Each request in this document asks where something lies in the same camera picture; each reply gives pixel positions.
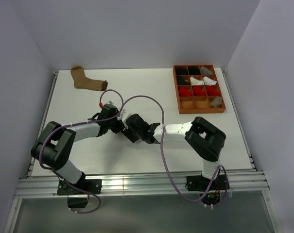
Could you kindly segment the brown sock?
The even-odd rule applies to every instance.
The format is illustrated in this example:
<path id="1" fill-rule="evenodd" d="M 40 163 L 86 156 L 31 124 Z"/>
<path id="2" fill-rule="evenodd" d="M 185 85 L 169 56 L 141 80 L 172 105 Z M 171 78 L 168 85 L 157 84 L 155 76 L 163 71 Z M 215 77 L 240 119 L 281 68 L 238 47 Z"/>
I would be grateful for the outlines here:
<path id="1" fill-rule="evenodd" d="M 73 85 L 77 89 L 86 89 L 92 91 L 105 91 L 108 85 L 107 81 L 90 79 L 85 75 L 81 66 L 75 66 L 70 70 L 73 78 Z"/>

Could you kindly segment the tan sock with red cuff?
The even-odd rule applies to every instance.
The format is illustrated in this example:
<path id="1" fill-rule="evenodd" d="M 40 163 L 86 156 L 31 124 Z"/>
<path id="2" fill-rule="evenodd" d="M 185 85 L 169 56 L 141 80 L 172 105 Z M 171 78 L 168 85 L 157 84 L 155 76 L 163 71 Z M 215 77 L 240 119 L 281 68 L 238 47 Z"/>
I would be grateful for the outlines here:
<path id="1" fill-rule="evenodd" d="M 219 108 L 222 106 L 223 98 L 220 96 L 216 96 L 215 98 L 211 99 L 210 101 L 211 108 Z"/>

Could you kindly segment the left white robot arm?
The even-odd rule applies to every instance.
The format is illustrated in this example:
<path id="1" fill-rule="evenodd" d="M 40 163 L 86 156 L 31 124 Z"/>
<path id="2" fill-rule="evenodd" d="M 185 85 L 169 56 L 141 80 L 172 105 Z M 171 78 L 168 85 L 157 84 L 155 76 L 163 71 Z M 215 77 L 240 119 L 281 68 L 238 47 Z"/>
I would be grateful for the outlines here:
<path id="1" fill-rule="evenodd" d="M 105 104 L 86 124 L 63 127 L 51 121 L 33 145 L 31 156 L 69 182 L 68 187 L 73 193 L 80 194 L 86 188 L 85 174 L 69 159 L 73 143 L 100 137 L 109 130 L 120 132 L 123 124 L 115 117 L 118 113 L 116 106 Z"/>

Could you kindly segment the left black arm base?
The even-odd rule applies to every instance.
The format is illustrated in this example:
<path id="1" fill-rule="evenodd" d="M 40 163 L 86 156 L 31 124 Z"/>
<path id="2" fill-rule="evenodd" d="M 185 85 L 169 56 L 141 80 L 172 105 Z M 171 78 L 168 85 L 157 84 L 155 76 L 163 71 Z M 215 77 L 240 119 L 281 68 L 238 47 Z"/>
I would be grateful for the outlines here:
<path id="1" fill-rule="evenodd" d="M 101 193 L 101 179 L 86 179 L 77 184 L 71 184 L 66 180 L 60 180 L 56 194 L 58 196 L 67 196 L 67 206 L 70 211 L 87 214 L 98 210 L 101 206 L 101 199 L 98 196 Z M 90 198 L 98 200 L 98 205 L 92 210 L 83 210 L 86 208 Z"/>

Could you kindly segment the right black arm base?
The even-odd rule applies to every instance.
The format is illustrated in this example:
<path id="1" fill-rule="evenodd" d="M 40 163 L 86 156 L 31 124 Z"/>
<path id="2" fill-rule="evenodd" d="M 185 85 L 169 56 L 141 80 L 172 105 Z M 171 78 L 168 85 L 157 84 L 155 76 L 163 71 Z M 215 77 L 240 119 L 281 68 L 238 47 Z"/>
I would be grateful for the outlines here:
<path id="1" fill-rule="evenodd" d="M 200 197 L 204 194 L 209 184 L 209 179 L 200 176 L 187 176 L 185 188 L 190 192 L 198 192 Z M 218 204 L 221 199 L 221 191 L 225 193 L 230 189 L 229 182 L 225 175 L 218 175 L 218 177 L 211 183 L 208 193 L 202 198 L 201 202 L 207 206 L 214 206 Z"/>

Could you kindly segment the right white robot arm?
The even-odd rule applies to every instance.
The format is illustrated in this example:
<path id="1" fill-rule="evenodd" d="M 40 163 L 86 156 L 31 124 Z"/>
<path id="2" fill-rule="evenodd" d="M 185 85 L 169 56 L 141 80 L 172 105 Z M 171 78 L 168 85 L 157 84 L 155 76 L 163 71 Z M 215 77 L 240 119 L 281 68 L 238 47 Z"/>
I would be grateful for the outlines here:
<path id="1" fill-rule="evenodd" d="M 148 124 L 138 114 L 123 114 L 118 117 L 129 131 L 132 141 L 142 140 L 147 144 L 187 142 L 203 159 L 202 185 L 213 189 L 218 184 L 216 174 L 226 134 L 203 117 L 181 124 Z"/>

